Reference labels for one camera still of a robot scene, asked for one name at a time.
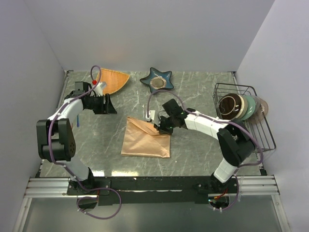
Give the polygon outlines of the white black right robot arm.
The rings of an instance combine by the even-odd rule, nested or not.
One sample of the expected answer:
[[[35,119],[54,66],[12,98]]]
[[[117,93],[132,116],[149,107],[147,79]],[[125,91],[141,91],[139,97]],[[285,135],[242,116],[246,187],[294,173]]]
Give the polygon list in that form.
[[[175,128],[184,128],[201,132],[219,142],[223,158],[211,174],[210,186],[215,192],[223,192],[232,175],[256,148],[242,121],[216,119],[192,108],[184,109],[174,99],[163,104],[163,108],[167,116],[151,117],[160,134],[172,135]]]

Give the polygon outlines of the peach satin napkin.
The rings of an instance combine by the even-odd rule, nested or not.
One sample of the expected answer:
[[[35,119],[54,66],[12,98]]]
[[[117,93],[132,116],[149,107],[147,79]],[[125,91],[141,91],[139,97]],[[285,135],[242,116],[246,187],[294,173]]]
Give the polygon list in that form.
[[[170,135],[160,134],[150,122],[128,117],[121,155],[169,158]]]

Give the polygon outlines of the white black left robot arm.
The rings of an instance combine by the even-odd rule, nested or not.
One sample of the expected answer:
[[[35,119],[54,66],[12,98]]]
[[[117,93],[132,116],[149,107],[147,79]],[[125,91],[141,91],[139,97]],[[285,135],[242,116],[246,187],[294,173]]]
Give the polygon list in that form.
[[[72,123],[83,110],[96,115],[116,114],[109,94],[103,94],[105,82],[76,82],[75,90],[48,119],[36,124],[39,157],[63,167],[70,175],[71,186],[84,194],[96,190],[93,173],[75,156],[76,143]]]

